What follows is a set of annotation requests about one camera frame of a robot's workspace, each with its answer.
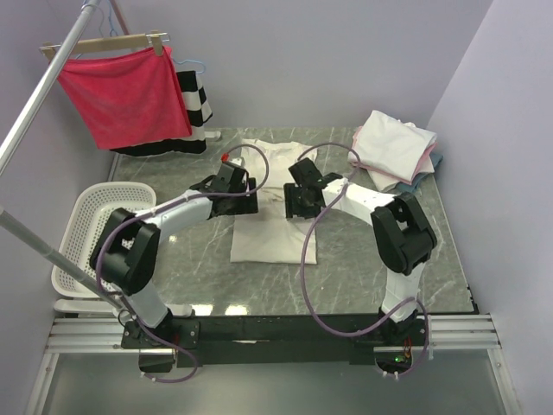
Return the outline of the cream white t shirt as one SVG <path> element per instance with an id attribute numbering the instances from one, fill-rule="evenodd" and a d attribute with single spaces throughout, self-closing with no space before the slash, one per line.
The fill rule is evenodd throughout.
<path id="1" fill-rule="evenodd" d="M 237 215 L 234 221 L 230 261 L 298 264 L 312 221 L 285 217 L 283 185 L 294 180 L 289 172 L 305 144 L 271 144 L 258 139 L 242 141 L 241 157 L 250 176 L 267 182 L 257 192 L 258 212 Z"/>

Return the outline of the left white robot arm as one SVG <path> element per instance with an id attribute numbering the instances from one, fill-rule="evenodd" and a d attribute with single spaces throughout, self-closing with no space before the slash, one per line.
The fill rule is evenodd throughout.
<path id="1" fill-rule="evenodd" d="M 113 285 L 125 308 L 142 323 L 142 337 L 160 348 L 172 339 L 173 313 L 152 278 L 159 245 L 187 227 L 218 216 L 258 212 L 257 181 L 236 163 L 223 162 L 215 175 L 151 209 L 114 210 L 90 257 L 98 283 Z"/>

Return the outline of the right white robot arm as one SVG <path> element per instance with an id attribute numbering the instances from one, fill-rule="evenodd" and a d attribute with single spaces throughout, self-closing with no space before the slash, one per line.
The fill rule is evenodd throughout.
<path id="1" fill-rule="evenodd" d="M 384 342 L 398 345 L 409 335 L 417 312 L 423 308 L 418 300 L 420 279 L 437 246 L 435 232 L 417 198 L 410 193 L 391 195 L 374 191 L 336 173 L 323 175 L 308 158 L 293 164 L 289 172 L 294 181 L 283 186 L 285 216 L 313 221 L 303 243 L 300 263 L 302 295 L 309 314 L 332 335 L 354 338 L 379 329 Z M 332 209 L 372 227 L 378 255 L 386 268 L 385 297 L 379 307 L 378 320 L 354 332 L 326 325 L 316 314 L 307 293 L 308 243 L 315 226 Z"/>

